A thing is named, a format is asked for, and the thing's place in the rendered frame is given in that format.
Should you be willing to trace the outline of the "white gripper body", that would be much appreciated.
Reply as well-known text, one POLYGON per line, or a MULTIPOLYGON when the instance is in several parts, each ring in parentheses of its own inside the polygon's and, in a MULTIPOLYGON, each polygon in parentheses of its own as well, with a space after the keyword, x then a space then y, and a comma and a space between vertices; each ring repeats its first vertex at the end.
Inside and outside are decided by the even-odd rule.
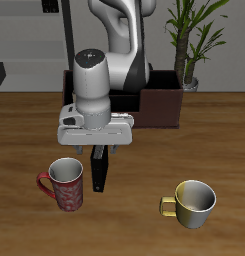
POLYGON ((58 142, 61 145, 129 145, 132 142, 134 118, 127 113, 112 113, 111 121, 101 130, 87 130, 82 121, 81 114, 62 118, 57 130, 58 142))

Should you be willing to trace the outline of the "dark brown desk caddy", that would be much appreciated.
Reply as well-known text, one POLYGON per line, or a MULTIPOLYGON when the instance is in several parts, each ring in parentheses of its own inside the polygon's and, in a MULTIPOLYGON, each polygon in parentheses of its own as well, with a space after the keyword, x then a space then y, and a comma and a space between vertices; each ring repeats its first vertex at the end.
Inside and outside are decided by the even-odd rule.
MULTIPOLYGON (((59 125, 76 126, 73 71, 64 71, 63 108, 59 125)), ((104 129, 178 129, 183 89, 176 71, 151 70, 149 82, 138 93, 119 90, 109 92, 113 121, 104 129)))

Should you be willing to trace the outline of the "red patterned mug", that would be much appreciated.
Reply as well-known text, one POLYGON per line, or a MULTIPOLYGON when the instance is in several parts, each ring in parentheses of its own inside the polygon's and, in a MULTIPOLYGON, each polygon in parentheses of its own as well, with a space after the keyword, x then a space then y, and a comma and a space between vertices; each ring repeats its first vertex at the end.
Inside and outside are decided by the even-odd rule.
POLYGON ((65 212, 76 211, 83 204, 83 166, 77 159, 57 159, 47 172, 37 176, 36 182, 65 212))

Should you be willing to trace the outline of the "yellow and white mug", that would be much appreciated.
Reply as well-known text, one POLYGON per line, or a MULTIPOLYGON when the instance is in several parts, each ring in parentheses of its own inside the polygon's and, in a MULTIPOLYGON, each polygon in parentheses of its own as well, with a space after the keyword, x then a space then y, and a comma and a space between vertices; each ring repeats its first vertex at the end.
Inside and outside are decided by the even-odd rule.
POLYGON ((201 227, 216 204, 216 194, 207 184, 186 180, 175 189, 173 197, 162 197, 159 212, 165 217, 176 217, 189 229, 201 227))

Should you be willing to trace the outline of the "green pot plant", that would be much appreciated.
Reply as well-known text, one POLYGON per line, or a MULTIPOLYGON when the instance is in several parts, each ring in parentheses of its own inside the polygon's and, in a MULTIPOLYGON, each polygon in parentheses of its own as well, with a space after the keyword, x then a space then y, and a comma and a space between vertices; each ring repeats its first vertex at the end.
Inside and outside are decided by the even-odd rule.
POLYGON ((212 3, 207 0, 199 10, 195 8, 196 0, 175 0, 176 11, 168 9, 172 18, 164 29, 172 37, 171 44, 175 47, 174 70, 178 73, 179 81, 185 92, 196 92, 199 86, 194 76, 196 63, 206 62, 206 53, 212 48, 225 45, 221 41, 223 28, 209 36, 213 21, 200 25, 215 10, 227 4, 229 0, 217 0, 212 3))

